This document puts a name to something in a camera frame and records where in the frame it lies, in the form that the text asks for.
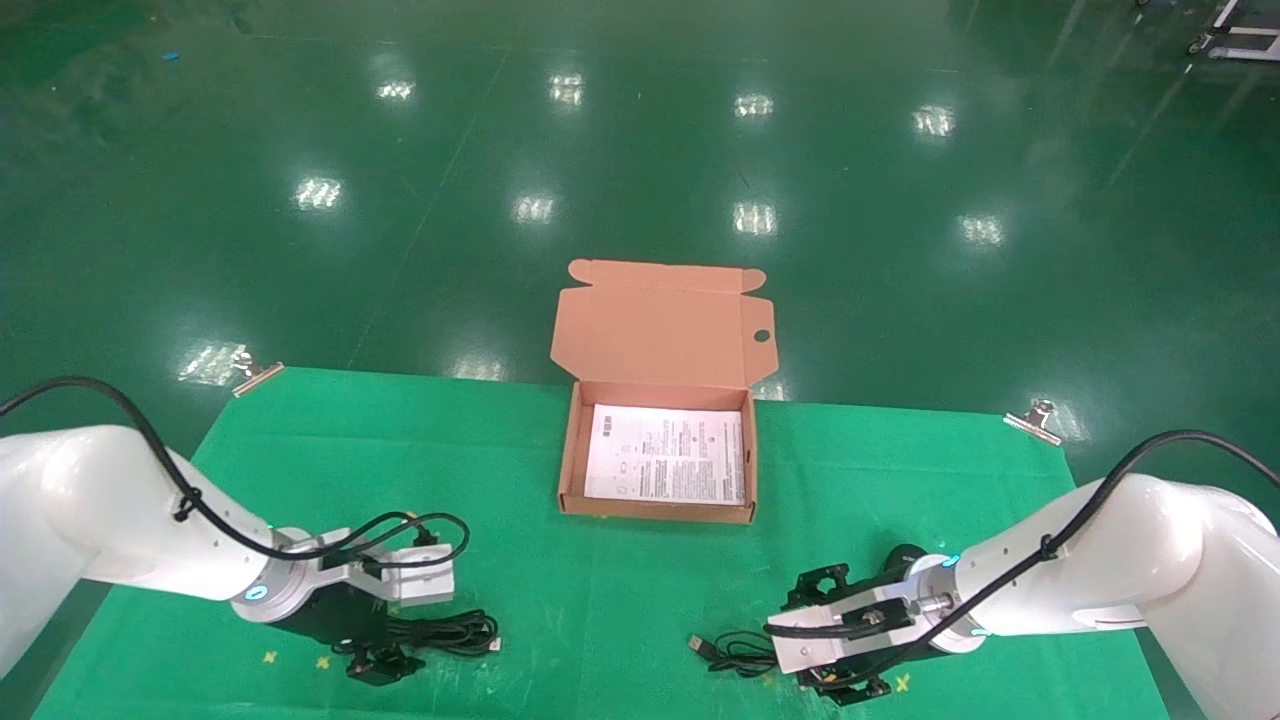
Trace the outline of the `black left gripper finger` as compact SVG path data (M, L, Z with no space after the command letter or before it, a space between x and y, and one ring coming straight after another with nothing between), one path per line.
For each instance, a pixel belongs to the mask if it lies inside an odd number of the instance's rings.
M399 646L356 647L346 675L366 685L384 687L412 676L425 667L421 659L406 653Z

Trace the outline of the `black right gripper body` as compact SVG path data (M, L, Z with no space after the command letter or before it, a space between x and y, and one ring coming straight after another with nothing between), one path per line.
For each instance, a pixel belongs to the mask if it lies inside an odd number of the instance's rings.
M929 553L915 544L899 544L890 551L881 570L872 578L850 585L852 597L867 596L872 601L918 597L916 565Z

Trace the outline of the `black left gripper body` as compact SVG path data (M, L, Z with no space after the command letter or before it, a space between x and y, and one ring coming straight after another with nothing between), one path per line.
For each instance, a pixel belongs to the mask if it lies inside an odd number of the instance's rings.
M355 585L317 588L288 616L288 632L325 646L384 650L393 646L388 602Z

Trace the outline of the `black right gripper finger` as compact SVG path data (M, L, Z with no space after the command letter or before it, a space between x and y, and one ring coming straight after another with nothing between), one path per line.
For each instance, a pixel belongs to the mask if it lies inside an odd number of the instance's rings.
M858 674L836 665L801 670L797 673L797 684L840 707L878 700L893 692L879 675Z
M833 603L850 596L849 565L827 565L797 575L786 594L783 609L803 609Z

